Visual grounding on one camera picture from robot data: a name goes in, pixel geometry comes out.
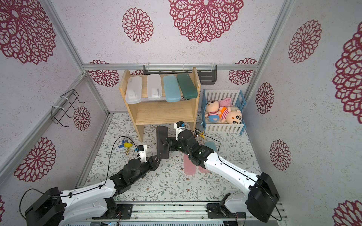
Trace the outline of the black pencil case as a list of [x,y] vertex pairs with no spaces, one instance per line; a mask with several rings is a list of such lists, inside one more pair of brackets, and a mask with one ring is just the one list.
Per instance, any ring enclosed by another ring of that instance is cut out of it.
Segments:
[[168,138],[168,128],[166,126],[157,126],[156,127],[156,150],[157,156],[160,159],[168,159],[169,151],[167,140]]

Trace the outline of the light teal pencil case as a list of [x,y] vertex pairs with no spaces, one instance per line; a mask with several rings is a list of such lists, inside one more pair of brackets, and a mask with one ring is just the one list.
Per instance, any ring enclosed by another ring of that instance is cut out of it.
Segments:
[[207,141],[207,142],[205,142],[205,146],[212,149],[214,152],[217,152],[217,146],[216,146],[216,144],[214,142]]

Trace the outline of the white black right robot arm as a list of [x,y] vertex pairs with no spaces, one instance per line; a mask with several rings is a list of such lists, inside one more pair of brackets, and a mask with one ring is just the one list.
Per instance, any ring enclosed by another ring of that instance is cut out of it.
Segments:
[[266,223],[277,209],[280,195],[272,178],[261,173],[257,175],[243,170],[223,159],[218,151],[199,144],[190,130],[179,132],[176,137],[168,135],[168,128],[156,128],[157,152],[160,159],[167,159],[170,152],[181,152],[196,166],[220,175],[246,195],[241,212],[248,210],[256,219]]

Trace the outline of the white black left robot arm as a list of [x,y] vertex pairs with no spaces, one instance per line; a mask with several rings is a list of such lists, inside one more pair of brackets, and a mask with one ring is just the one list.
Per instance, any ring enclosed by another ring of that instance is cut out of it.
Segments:
[[26,211],[28,226],[66,226],[87,218],[110,219],[116,216],[115,196],[155,171],[161,159],[151,156],[145,162],[131,159],[122,170],[108,180],[74,190],[59,191],[51,188],[41,194]]

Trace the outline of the pink pencil case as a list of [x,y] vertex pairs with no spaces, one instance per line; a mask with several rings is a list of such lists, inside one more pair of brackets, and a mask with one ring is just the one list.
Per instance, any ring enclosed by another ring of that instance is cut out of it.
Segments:
[[199,172],[200,172],[200,173],[208,173],[209,170],[204,169],[203,167],[199,166]]
[[184,162],[184,173],[185,175],[195,175],[196,173],[196,165],[194,165],[192,163],[192,161],[189,159],[189,156],[188,155],[184,155],[184,158],[183,158],[183,162]]

